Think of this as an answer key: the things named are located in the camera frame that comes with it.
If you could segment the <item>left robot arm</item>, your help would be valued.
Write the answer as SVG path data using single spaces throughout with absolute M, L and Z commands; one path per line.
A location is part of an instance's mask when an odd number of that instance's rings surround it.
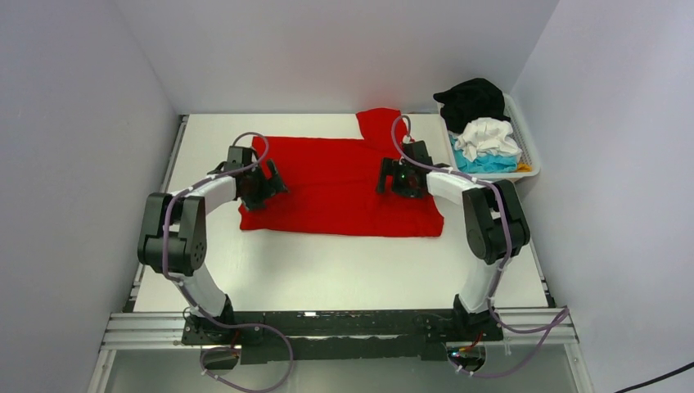
M 266 153 L 231 146 L 227 159 L 203 179 L 176 192 L 154 192 L 146 199 L 138 260 L 178 288 L 191 314 L 205 318 L 202 331 L 213 343 L 229 341 L 236 323 L 229 296 L 205 265 L 207 217 L 232 201 L 240 201 L 247 211 L 261 210 L 268 199 L 287 190 Z

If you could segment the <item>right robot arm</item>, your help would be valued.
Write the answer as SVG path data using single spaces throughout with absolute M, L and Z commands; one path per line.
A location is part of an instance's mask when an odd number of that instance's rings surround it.
M 530 228 L 514 183 L 490 182 L 432 165 L 423 141 L 398 146 L 401 157 L 381 160 L 376 192 L 382 194 L 386 180 L 402 197 L 443 197 L 461 206 L 466 240 L 478 260 L 453 301 L 451 328 L 454 335 L 470 340 L 496 315 L 493 303 L 502 272 L 510 260 L 530 242 Z

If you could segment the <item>red t shirt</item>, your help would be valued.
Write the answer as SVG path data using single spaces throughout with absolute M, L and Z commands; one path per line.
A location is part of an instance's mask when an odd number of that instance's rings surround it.
M 376 108 L 356 114 L 358 139 L 255 137 L 253 148 L 273 161 L 287 192 L 256 211 L 239 209 L 240 229 L 360 237 L 439 237 L 444 217 L 431 196 L 377 193 L 381 162 L 400 158 L 400 111 Z

